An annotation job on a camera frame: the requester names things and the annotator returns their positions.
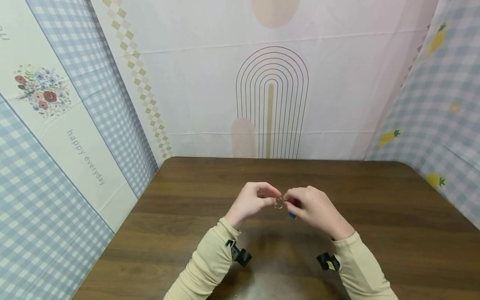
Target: brown table surface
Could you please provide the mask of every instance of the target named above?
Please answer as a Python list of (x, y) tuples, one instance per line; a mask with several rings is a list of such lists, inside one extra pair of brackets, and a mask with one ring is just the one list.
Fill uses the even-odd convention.
[[(407, 165), (193, 157), (165, 161), (73, 299), (162, 299), (247, 181), (326, 192), (400, 299), (480, 299), (480, 232)], [(241, 230), (253, 258), (234, 263), (210, 299), (347, 297), (315, 259), (332, 252), (328, 238), (285, 209)]]

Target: key ring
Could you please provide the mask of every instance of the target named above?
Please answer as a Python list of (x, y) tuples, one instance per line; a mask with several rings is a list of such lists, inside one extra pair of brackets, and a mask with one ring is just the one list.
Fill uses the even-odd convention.
[[(281, 201), (281, 203), (282, 203), (282, 206), (278, 207), (278, 201)], [(283, 201), (283, 199), (282, 199), (282, 198), (280, 198), (280, 197), (278, 197), (278, 198), (275, 198), (275, 205), (274, 205), (273, 207), (274, 207), (274, 208), (276, 208), (276, 209), (280, 209), (280, 208), (282, 208), (282, 207), (283, 207), (283, 202), (284, 202), (284, 201)]]

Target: green leaf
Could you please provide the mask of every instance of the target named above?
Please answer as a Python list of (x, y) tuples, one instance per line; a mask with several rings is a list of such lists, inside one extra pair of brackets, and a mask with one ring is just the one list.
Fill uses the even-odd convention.
[(443, 23), (441, 26), (440, 26), (440, 29), (438, 30), (438, 32), (442, 31), (445, 27), (447, 27), (447, 23)]

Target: forearm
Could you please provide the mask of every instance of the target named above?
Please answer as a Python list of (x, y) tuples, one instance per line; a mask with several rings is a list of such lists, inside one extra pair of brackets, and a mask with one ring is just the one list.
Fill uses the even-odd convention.
[(230, 269), (232, 257), (228, 240), (236, 240), (240, 232), (225, 218), (209, 229), (193, 252), (187, 267), (173, 283), (164, 300), (206, 299)]
[(336, 247), (335, 256), (340, 262), (340, 278), (352, 300), (398, 299), (357, 232), (333, 244)]

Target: fabric backdrop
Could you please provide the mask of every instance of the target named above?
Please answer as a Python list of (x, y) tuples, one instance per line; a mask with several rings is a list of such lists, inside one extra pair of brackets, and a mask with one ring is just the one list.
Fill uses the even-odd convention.
[(157, 161), (364, 159), (432, 0), (93, 0)]
[(69, 299), (157, 163), (89, 1), (2, 1), (0, 299)]
[(480, 228), (480, 3), (439, 3), (367, 159), (409, 164)]

